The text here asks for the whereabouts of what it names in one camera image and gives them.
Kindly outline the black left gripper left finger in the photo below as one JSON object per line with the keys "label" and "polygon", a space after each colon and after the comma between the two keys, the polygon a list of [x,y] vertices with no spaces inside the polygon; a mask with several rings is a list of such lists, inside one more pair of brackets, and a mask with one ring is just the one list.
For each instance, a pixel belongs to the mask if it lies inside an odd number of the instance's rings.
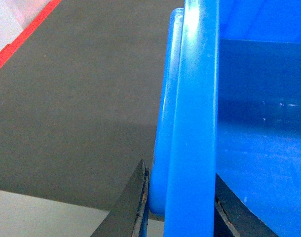
{"label": "black left gripper left finger", "polygon": [[93,237],[145,237],[149,217],[149,169],[140,160],[127,185]]}

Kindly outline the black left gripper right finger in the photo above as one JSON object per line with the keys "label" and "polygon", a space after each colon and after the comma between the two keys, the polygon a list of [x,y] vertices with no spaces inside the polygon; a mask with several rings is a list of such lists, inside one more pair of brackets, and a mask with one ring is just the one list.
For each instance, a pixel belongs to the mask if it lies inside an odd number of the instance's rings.
{"label": "black left gripper right finger", "polygon": [[254,215],[216,174],[214,236],[276,237],[277,234]]}

